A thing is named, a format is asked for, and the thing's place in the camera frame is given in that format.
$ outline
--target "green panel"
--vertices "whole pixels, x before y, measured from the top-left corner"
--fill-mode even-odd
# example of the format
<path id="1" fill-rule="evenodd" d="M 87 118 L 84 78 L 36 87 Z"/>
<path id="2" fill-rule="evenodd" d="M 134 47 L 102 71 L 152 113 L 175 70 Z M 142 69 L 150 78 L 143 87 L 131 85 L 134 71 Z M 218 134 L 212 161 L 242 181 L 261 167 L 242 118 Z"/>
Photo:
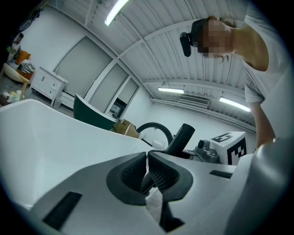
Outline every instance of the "green panel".
<path id="1" fill-rule="evenodd" d="M 110 130 L 115 123 L 90 109 L 77 96 L 74 98 L 73 116 L 79 121 L 105 130 Z"/>

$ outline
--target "person's arm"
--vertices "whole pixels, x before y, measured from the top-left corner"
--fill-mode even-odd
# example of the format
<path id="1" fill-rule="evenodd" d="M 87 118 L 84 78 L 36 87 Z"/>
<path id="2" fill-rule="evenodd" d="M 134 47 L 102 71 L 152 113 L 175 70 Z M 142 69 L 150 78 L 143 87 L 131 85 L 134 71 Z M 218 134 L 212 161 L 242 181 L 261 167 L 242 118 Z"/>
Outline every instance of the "person's arm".
<path id="1" fill-rule="evenodd" d="M 272 142 L 275 138 L 275 133 L 265 113 L 261 109 L 261 102 L 248 103 L 248 105 L 255 120 L 257 139 L 256 145 L 258 148 L 262 144 Z"/>
<path id="2" fill-rule="evenodd" d="M 17 52 L 15 53 L 13 59 L 16 60 L 16 59 L 18 58 L 18 56 L 19 56 L 19 52 L 20 52 L 20 47 L 18 48 Z"/>

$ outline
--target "white wall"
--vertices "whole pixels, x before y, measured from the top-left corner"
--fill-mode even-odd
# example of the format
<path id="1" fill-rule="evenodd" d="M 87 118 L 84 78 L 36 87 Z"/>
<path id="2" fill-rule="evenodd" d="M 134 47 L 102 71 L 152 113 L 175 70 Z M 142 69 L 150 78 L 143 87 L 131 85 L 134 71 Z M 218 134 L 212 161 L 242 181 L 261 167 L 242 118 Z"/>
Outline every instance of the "white wall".
<path id="1" fill-rule="evenodd" d="M 40 17 L 23 31 L 23 34 L 21 48 L 31 54 L 30 60 L 36 67 L 43 66 L 46 69 L 53 70 L 64 55 L 85 36 L 97 44 L 108 56 L 116 57 L 113 51 L 87 29 L 50 6 L 44 7 Z M 118 65 L 132 76 L 133 81 L 141 86 L 140 92 L 137 92 L 134 96 L 136 98 L 132 98 L 131 104 L 125 111 L 125 119 L 136 126 L 140 126 L 145 117 L 142 113 L 146 113 L 151 105 L 149 98 L 145 97 L 147 90 L 142 87 L 138 78 L 122 61 L 119 61 Z M 62 97 L 62 103 L 73 108 L 73 97 L 67 94 L 63 94 L 63 96 L 66 97 Z"/>
<path id="2" fill-rule="evenodd" d="M 23 35 L 22 50 L 31 54 L 30 60 L 36 67 L 44 66 L 49 70 L 53 70 L 63 56 L 85 36 L 111 58 L 115 56 L 88 30 L 50 6 L 44 7 L 40 17 L 23 31 Z"/>
<path id="3" fill-rule="evenodd" d="M 209 117 L 159 104 L 152 104 L 151 109 L 147 112 L 145 123 L 149 122 L 164 125 L 170 130 L 172 135 L 177 133 L 183 123 L 193 126 L 195 128 L 194 135 L 186 146 L 186 149 L 189 150 L 194 149 L 200 139 L 211 139 L 229 131 L 244 131 L 243 129 Z M 149 128 L 145 132 L 146 137 L 144 139 L 149 143 L 159 138 L 160 140 L 165 140 L 165 148 L 168 146 L 167 139 L 161 130 Z M 252 153 L 256 148 L 256 136 L 246 132 L 246 145 L 248 153 Z"/>
<path id="4" fill-rule="evenodd" d="M 121 118 L 128 120 L 138 128 L 147 122 L 146 117 L 152 105 L 147 90 L 144 87 L 139 87 Z"/>

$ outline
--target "black handle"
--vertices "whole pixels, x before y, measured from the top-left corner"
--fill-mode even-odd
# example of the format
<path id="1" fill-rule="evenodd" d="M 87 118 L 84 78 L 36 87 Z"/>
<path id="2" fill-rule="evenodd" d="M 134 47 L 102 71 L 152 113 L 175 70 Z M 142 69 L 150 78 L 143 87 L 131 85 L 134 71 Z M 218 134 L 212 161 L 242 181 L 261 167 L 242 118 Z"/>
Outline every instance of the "black handle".
<path id="1" fill-rule="evenodd" d="M 181 33 L 180 42 L 183 48 L 184 55 L 189 57 L 191 55 L 191 45 L 189 41 L 189 35 L 187 33 Z"/>
<path id="2" fill-rule="evenodd" d="M 194 132 L 195 129 L 192 126 L 184 123 L 167 147 L 165 154 L 180 156 Z"/>

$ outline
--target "fluorescent ceiling light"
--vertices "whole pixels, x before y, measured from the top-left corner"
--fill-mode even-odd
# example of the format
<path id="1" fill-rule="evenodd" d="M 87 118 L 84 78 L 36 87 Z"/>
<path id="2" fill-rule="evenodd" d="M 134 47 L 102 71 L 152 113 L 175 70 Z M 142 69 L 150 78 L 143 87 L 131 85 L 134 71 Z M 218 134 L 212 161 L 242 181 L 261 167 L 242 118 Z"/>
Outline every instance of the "fluorescent ceiling light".
<path id="1" fill-rule="evenodd" d="M 248 107 L 246 107 L 244 105 L 240 105 L 240 104 L 238 104 L 238 103 L 236 103 L 234 101 L 227 100 L 225 98 L 220 98 L 220 102 L 224 102 L 226 104 L 233 105 L 235 107 L 241 108 L 241 109 L 243 109 L 243 110 L 245 110 L 247 112 L 251 112 L 251 110 Z"/>
<path id="2" fill-rule="evenodd" d="M 181 93 L 181 94 L 184 93 L 184 90 L 182 90 L 182 89 L 171 89 L 171 88 L 161 88 L 161 87 L 159 87 L 158 90 L 167 91 L 167 92 L 174 92 L 174 93 Z"/>
<path id="3" fill-rule="evenodd" d="M 118 0 L 117 3 L 114 5 L 113 9 L 111 9 L 109 15 L 107 16 L 106 21 L 104 22 L 107 26 L 110 25 L 112 20 L 115 18 L 115 16 L 118 14 L 118 12 L 123 8 L 123 6 L 128 2 L 129 0 Z"/>

